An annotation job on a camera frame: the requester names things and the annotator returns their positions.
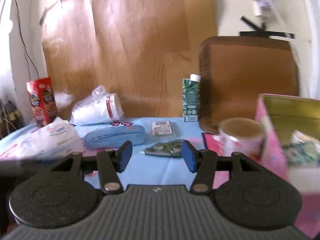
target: white bottle cap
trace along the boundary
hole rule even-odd
[[[200,76],[200,75],[196,75],[196,74],[191,74],[191,75],[190,75],[190,80],[191,80],[191,81],[200,82],[201,76]]]

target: barcode label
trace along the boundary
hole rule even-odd
[[[197,115],[187,115],[186,116],[186,122],[198,122],[198,116]]]
[[[156,122],[156,126],[169,125],[168,122]]]
[[[172,134],[172,129],[169,121],[152,123],[152,135],[166,134]]]

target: black cable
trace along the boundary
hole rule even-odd
[[[28,62],[28,59],[27,59],[27,57],[26,57],[26,54],[27,54],[27,56],[28,56],[29,60],[31,61],[31,63],[33,64],[33,66],[34,66],[34,68],[35,68],[35,70],[36,70],[36,72],[37,72],[37,77],[38,77],[38,79],[39,79],[39,72],[38,72],[38,70],[37,70],[37,68],[36,68],[35,64],[33,63],[32,59],[30,58],[30,56],[29,56],[29,54],[28,54],[28,52],[27,52],[27,47],[26,47],[26,44],[24,43],[24,40],[23,40],[23,37],[22,37],[22,32],[21,32],[21,20],[20,20],[20,12],[19,12],[19,8],[18,8],[17,0],[14,0],[14,1],[15,1],[15,3],[16,3],[16,7],[17,7],[17,11],[18,11],[18,12],[17,12],[17,16],[18,16],[18,24],[19,24],[19,33],[20,33],[20,38],[21,38],[22,43],[23,43],[23,46],[24,46],[24,51],[25,51],[25,55],[24,55],[24,57],[25,57],[25,59],[26,59],[26,61],[27,61],[27,64],[28,64],[29,78],[30,78],[30,80],[31,80],[30,68],[29,68],[29,62]]]

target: green juice carton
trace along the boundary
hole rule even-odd
[[[198,122],[200,79],[201,76],[191,74],[190,78],[182,80],[182,112],[185,122]]]

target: wooden board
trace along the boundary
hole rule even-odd
[[[182,116],[182,79],[199,73],[199,45],[217,34],[213,8],[213,0],[61,0],[42,33],[54,91],[76,103],[104,85],[127,117]]]

